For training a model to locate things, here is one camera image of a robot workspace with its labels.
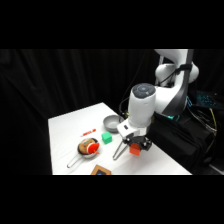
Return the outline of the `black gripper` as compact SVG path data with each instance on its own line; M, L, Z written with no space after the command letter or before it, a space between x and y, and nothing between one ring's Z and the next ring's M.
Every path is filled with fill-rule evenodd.
M141 144L143 151L149 151L151 148L152 141L149 140L146 136L132 136L129 135L123 139L123 142L127 145L128 148L130 148L130 144L136 143Z

